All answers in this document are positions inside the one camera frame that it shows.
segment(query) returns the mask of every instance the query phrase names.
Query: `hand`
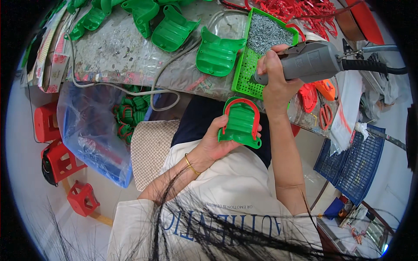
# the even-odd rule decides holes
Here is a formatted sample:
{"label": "hand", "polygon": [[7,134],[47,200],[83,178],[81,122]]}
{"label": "hand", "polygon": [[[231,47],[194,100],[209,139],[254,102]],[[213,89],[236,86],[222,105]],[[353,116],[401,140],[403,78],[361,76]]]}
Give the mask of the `hand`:
{"label": "hand", "polygon": [[277,53],[288,47],[286,44],[273,46],[271,51],[257,62],[257,73],[268,73],[268,84],[263,89],[263,101],[269,120],[287,113],[289,100],[304,84],[301,79],[285,80],[283,66]]}
{"label": "hand", "polygon": [[[200,143],[187,155],[187,159],[198,164],[196,171],[203,172],[209,168],[216,160],[228,154],[231,150],[242,144],[233,140],[223,140],[218,142],[218,131],[228,123],[228,116],[222,115],[215,118],[210,124],[206,134]],[[258,125],[257,137],[261,137],[261,125]]]}

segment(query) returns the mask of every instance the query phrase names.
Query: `worktable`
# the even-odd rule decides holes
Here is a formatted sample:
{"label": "worktable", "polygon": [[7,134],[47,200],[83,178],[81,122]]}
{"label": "worktable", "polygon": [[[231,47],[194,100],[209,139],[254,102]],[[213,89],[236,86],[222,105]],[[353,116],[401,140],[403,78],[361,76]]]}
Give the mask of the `worktable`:
{"label": "worktable", "polygon": [[[331,1],[337,9],[342,8],[338,1]],[[89,6],[84,7],[76,19],[81,18],[84,15],[83,12],[88,11],[89,8]],[[151,86],[159,68],[171,57],[181,52],[183,48],[196,41],[201,28],[209,22],[212,15],[225,10],[225,8],[218,5],[216,1],[196,0],[196,2],[182,7],[181,10],[183,16],[188,20],[197,21],[201,19],[200,26],[179,50],[169,53],[153,45],[151,37],[144,39],[138,32],[132,15],[124,11],[119,5],[115,6],[112,9],[112,14],[105,18],[97,30],[86,30],[85,34],[75,42],[76,78],[83,81]],[[241,39],[246,22],[246,15],[227,13],[217,19],[215,25],[209,29],[221,38]],[[328,36],[330,42],[337,49],[343,51],[342,39],[344,35],[337,22],[334,22],[338,30],[338,36],[336,38],[330,34]],[[289,23],[295,23],[302,31],[307,32],[301,21],[293,19]],[[232,96],[250,98],[231,91],[235,68],[225,77],[204,74],[196,68],[196,53],[197,48],[168,65],[161,74],[157,87],[206,96],[221,101],[226,101]],[[264,110],[261,100],[250,99],[255,101],[262,111]],[[327,101],[327,103],[335,116],[338,108],[337,102]],[[299,96],[295,95],[288,109],[289,120],[306,130],[329,138],[330,128],[322,130],[319,126],[319,117],[315,117],[319,115],[319,104],[318,98],[312,113],[308,114],[303,110]]]}

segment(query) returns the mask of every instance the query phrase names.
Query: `green perforated basket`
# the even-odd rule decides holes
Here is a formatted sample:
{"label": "green perforated basket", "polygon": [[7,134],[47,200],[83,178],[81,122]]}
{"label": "green perforated basket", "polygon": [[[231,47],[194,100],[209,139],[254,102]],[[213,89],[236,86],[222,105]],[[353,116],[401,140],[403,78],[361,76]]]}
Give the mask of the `green perforated basket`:
{"label": "green perforated basket", "polygon": [[[277,22],[282,28],[291,32],[293,34],[293,42],[292,45],[298,43],[299,34],[296,29],[287,28],[286,24],[280,21],[279,19],[263,12],[260,9],[252,8],[250,13],[248,14],[247,25],[245,27],[244,38],[248,38],[248,31],[250,30],[250,23],[251,17],[253,13],[257,13],[259,15],[265,15],[269,17],[271,20]],[[257,67],[257,61],[261,58],[261,54],[256,53],[255,51],[251,50],[247,46],[244,47],[244,52],[241,54],[240,58],[238,59],[237,69],[234,75],[234,81],[232,82],[232,91],[240,92],[242,94],[249,95],[251,97],[255,97],[257,99],[263,99],[263,85],[260,84],[253,84],[249,83],[248,80],[250,77],[255,73]]]}

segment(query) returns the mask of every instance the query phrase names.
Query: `beige checkered fabric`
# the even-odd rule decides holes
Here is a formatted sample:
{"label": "beige checkered fabric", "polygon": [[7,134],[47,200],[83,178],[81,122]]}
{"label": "beige checkered fabric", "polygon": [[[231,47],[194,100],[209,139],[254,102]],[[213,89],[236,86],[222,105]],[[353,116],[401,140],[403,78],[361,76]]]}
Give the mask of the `beige checkered fabric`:
{"label": "beige checkered fabric", "polygon": [[140,122],[131,141],[136,188],[143,191],[160,174],[180,120]]}

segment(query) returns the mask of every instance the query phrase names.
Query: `white t-shirt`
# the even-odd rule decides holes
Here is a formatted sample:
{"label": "white t-shirt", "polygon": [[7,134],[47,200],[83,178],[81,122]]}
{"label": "white t-shirt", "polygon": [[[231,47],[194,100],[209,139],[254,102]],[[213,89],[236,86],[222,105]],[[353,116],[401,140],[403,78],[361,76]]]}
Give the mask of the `white t-shirt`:
{"label": "white t-shirt", "polygon": [[[161,174],[199,142],[173,146]],[[220,223],[225,221],[250,232],[262,232],[272,239],[322,249],[315,218],[311,219],[307,213],[293,217],[271,194],[267,183],[268,171],[261,159],[240,146],[217,160],[162,208],[147,199],[119,202],[107,259],[148,260],[157,229],[155,245],[160,259],[166,259],[167,253],[171,260],[209,260],[208,249],[215,255],[220,252],[212,245],[203,249],[197,242],[202,238],[211,238],[221,247],[239,249],[229,233],[220,229]],[[158,215],[161,222],[157,225]],[[286,251],[267,249],[280,260],[298,259]]]}

